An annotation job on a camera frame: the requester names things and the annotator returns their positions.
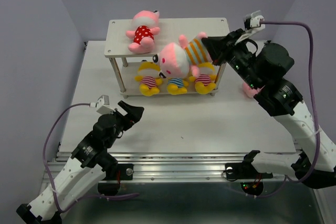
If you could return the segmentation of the yellow frog toy pink stripes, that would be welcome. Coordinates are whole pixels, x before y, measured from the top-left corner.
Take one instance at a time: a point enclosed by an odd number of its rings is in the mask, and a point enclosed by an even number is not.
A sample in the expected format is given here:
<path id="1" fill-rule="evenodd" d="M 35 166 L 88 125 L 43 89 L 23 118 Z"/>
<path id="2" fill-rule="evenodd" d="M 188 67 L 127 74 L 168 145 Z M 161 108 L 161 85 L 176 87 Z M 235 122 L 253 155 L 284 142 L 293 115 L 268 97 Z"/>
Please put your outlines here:
<path id="1" fill-rule="evenodd" d="M 142 60 L 135 81 L 139 83 L 140 93 L 146 97 L 159 94 L 163 79 L 159 77 L 160 67 L 153 62 Z"/>

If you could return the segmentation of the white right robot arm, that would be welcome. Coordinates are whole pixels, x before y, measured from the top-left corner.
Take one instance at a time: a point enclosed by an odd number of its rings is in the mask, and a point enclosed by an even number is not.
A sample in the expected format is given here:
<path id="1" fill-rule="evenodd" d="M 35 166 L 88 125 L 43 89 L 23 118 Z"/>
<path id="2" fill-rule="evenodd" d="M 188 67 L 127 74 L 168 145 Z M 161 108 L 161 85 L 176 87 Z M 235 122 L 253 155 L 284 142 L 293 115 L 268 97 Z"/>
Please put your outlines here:
<path id="1" fill-rule="evenodd" d="M 294 65 L 288 51 L 276 43 L 267 43 L 256 55 L 246 46 L 251 39 L 240 39 L 242 29 L 224 37 L 203 38 L 212 62 L 223 63 L 252 89 L 258 104 L 291 135 L 301 153 L 269 154 L 250 151 L 240 163 L 229 163 L 226 177 L 230 180 L 253 179 L 257 175 L 271 178 L 273 174 L 295 177 L 309 188 L 335 185 L 335 144 L 319 126 L 305 104 L 301 93 L 284 75 Z"/>

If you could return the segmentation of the yellow frog toy blue stripes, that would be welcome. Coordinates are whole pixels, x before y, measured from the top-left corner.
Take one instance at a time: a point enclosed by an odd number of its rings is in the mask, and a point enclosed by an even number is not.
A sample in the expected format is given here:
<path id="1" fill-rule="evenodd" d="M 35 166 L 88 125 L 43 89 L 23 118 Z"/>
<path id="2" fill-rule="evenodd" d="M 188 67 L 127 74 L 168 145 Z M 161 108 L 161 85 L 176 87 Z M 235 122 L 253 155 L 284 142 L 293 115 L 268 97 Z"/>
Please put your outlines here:
<path id="1" fill-rule="evenodd" d="M 189 83 L 182 78 L 171 78 L 167 82 L 167 92 L 171 95 L 180 95 L 187 93 Z"/>

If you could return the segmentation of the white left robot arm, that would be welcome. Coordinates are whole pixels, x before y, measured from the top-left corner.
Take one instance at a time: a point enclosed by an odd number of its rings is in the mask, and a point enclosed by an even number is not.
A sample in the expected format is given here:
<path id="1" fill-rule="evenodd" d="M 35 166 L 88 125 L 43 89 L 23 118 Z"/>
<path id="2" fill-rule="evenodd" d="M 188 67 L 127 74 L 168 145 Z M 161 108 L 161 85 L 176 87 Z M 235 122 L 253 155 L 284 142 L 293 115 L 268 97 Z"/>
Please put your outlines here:
<path id="1" fill-rule="evenodd" d="M 125 131 L 141 120 L 144 108 L 119 101 L 118 105 L 125 111 L 122 114 L 110 106 L 106 95 L 85 105 L 99 113 L 97 122 L 72 151 L 56 177 L 52 176 L 43 158 L 49 185 L 30 203 L 17 208 L 16 212 L 24 223 L 61 223 L 63 214 L 90 197 L 87 192 L 94 185 L 105 178 L 119 181 L 126 171 L 108 150 Z"/>

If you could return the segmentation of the pink frog toy polka dots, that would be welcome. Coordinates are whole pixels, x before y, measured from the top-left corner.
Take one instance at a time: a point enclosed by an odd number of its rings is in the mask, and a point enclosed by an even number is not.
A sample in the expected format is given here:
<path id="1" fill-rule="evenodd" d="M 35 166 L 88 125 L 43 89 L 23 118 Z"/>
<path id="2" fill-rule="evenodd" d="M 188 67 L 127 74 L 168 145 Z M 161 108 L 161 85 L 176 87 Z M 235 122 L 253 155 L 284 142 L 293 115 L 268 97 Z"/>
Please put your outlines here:
<path id="1" fill-rule="evenodd" d="M 125 35 L 132 40 L 128 49 L 135 54 L 147 54 L 155 47 L 154 36 L 160 33 L 160 12 L 142 10 L 131 21 L 131 29 Z"/>

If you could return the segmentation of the pink frog toy orange stripes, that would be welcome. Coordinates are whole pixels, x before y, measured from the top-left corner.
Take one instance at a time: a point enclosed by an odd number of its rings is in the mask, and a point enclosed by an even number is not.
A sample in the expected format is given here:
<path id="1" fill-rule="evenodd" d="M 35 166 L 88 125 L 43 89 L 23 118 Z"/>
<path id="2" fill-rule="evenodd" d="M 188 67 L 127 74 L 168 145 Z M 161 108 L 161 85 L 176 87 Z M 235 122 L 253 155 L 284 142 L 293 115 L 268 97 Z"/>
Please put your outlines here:
<path id="1" fill-rule="evenodd" d="M 178 43 L 169 43 L 158 54 L 155 54 L 152 59 L 160 67 L 159 77 L 182 79 L 189 75 L 198 77 L 200 75 L 199 65 L 212 62 L 202 42 L 203 38 L 207 38 L 205 32 L 200 32 L 190 41 L 185 35 L 180 35 Z"/>

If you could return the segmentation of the yellow frog toy red stripes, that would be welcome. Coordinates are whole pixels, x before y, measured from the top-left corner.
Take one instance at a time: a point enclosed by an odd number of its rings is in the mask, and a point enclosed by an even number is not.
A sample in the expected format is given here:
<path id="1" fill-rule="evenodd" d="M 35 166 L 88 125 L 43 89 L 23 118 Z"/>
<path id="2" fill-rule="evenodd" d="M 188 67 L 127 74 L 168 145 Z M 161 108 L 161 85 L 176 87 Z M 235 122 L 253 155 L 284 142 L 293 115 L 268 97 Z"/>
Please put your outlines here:
<path id="1" fill-rule="evenodd" d="M 188 80 L 194 83 L 194 87 L 197 93 L 205 95 L 212 92 L 216 88 L 215 67 L 210 62 L 206 62 L 198 65 L 198 68 L 199 76 L 189 76 Z"/>

